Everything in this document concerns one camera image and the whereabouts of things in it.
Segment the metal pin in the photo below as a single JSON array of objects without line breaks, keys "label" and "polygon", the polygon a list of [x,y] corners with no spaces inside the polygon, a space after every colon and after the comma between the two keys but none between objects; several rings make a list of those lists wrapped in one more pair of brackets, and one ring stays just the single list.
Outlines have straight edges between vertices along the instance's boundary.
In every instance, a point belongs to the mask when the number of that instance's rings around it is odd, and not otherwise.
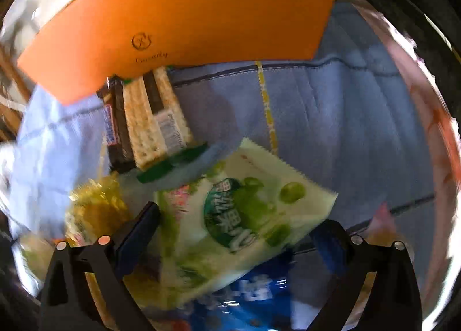
[{"label": "metal pin", "polygon": [[107,245],[110,242],[111,238],[109,236],[101,236],[98,238],[98,243],[100,245]]},{"label": "metal pin", "polygon": [[394,246],[396,247],[397,250],[405,250],[405,244],[402,243],[401,241],[396,241],[394,243]]},{"label": "metal pin", "polygon": [[64,248],[67,246],[66,242],[65,241],[61,241],[58,243],[58,245],[56,245],[56,249],[58,250],[64,250]]},{"label": "metal pin", "polygon": [[361,243],[363,243],[363,238],[361,236],[359,236],[358,234],[353,234],[351,237],[350,237],[350,240],[352,241],[353,244],[355,245],[360,245]]}]

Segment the orange box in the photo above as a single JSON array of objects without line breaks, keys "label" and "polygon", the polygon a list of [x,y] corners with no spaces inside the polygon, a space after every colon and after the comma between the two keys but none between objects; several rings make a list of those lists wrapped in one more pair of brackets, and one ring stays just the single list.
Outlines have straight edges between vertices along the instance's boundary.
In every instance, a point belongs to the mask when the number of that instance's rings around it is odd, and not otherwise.
[{"label": "orange box", "polygon": [[310,59],[334,0],[74,0],[18,59],[64,104],[161,65]]}]

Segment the green snack package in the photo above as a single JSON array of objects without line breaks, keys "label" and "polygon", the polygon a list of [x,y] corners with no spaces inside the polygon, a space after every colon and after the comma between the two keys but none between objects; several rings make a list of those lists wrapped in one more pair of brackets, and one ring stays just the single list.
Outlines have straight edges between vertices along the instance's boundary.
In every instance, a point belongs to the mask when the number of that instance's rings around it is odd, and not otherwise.
[{"label": "green snack package", "polygon": [[336,194],[252,141],[197,181],[155,194],[161,307],[232,283],[326,219]]}]

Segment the yellow stripe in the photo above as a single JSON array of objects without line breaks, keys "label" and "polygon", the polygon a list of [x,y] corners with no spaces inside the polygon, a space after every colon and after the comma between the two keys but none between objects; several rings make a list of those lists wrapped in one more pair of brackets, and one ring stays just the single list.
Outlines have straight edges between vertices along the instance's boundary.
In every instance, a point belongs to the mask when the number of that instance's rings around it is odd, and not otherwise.
[{"label": "yellow stripe", "polygon": [[269,141],[271,143],[272,154],[278,155],[277,135],[275,133],[274,119],[272,118],[271,105],[269,103],[269,93],[266,89],[266,79],[260,61],[254,62],[258,67],[258,79],[260,83],[262,102],[264,104],[264,115],[266,116],[267,129],[269,130]]}]

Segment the barcode label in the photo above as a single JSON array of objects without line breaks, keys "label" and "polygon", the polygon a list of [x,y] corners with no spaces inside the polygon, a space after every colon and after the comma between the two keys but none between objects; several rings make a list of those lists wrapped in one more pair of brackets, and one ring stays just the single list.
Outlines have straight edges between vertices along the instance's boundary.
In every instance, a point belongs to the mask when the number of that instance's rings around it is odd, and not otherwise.
[{"label": "barcode label", "polygon": [[155,119],[158,123],[158,127],[160,128],[163,140],[165,140],[169,156],[178,153],[186,147],[183,136],[179,131],[171,110],[163,110],[159,112],[155,115]]},{"label": "barcode label", "polygon": [[104,125],[105,125],[105,141],[108,146],[117,144],[117,137],[115,135],[114,117],[112,116],[112,106],[109,104],[104,105]]}]

